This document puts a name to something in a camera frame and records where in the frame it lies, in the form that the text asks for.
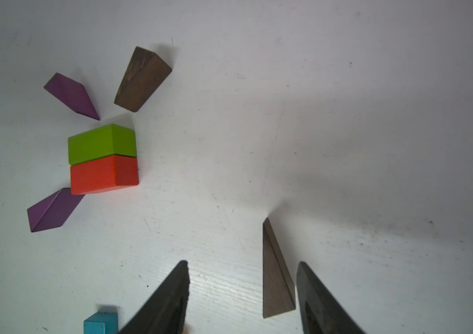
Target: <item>purple block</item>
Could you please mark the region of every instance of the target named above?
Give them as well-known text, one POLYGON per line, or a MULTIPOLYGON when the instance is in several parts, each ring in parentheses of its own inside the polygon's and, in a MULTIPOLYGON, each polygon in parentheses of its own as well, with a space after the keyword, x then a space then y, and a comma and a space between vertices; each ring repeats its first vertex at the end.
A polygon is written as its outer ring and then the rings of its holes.
POLYGON ((99 121, 86 89, 77 81, 56 73, 43 88, 76 113, 99 121))
POLYGON ((31 232, 62 226, 84 195, 72 195, 71 188, 62 188, 27 209, 31 232))

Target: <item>white surface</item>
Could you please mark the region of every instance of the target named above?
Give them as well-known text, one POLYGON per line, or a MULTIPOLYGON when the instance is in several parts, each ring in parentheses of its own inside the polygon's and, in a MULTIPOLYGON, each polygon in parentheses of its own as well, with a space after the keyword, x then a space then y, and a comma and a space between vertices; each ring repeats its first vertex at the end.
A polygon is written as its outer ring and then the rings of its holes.
POLYGON ((292 273, 368 333, 473 333, 473 0, 0 1, 0 332, 80 333, 100 304, 122 327, 187 259, 189 333, 301 333, 262 319, 270 213, 292 273), (133 114, 113 99, 137 45, 173 73, 133 114), (66 138, 110 122, 140 186, 31 234, 66 138))

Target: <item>dark brown wedge block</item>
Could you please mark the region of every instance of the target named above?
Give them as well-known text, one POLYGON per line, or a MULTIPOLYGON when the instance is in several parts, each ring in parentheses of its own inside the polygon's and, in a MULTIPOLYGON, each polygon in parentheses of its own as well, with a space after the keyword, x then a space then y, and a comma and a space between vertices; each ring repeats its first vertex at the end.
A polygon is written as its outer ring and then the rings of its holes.
POLYGON ((114 103, 137 112, 170 73, 171 67, 156 53, 137 46, 114 103))
POLYGON ((188 263, 180 261, 119 334, 183 333, 189 286, 188 263))
POLYGON ((305 262, 298 266, 296 285, 304 333, 365 334, 305 262))
POLYGON ((296 309, 294 283, 272 230, 263 223, 263 318, 296 309))

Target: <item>brown block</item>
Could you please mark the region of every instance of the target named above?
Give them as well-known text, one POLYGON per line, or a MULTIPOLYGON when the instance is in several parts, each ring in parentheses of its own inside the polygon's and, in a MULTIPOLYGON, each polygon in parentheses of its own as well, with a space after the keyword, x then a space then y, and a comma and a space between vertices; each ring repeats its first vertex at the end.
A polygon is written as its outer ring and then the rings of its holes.
POLYGON ((263 223, 263 318, 296 309, 294 283, 272 230, 263 223))
POLYGON ((180 261, 120 334, 183 333, 189 286, 188 263, 180 261))
POLYGON ((170 73, 171 67, 156 53, 137 46, 114 103, 137 112, 170 73))

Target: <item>wooden block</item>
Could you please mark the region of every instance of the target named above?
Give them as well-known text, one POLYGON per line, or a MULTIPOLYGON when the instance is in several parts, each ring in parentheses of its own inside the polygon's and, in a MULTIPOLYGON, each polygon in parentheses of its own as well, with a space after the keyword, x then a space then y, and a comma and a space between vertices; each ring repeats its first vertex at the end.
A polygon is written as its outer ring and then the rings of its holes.
POLYGON ((118 88, 114 103, 137 112, 171 71, 171 67, 156 53, 137 46, 118 88))
POLYGON ((364 334, 305 262, 298 266, 296 284, 304 333, 364 334))
POLYGON ((56 73, 43 88, 69 109, 99 121, 99 115, 92 100, 90 100, 88 92, 81 83, 56 73))
POLYGON ((180 261, 120 334, 180 334, 188 303, 188 264, 180 261))
POLYGON ((138 185, 136 158, 110 156, 70 167, 71 193, 100 193, 138 185))
POLYGON ((117 334, 118 315, 97 312, 84 321, 84 334, 117 334))
POLYGON ((87 161, 119 154, 136 157, 134 130, 116 124, 83 132, 67 139, 69 163, 82 164, 87 161))
POLYGON ((270 220, 263 223, 263 318, 296 309, 294 283, 270 220))
POLYGON ((27 209, 31 232, 62 226, 84 195, 74 195, 71 188, 62 188, 27 209))

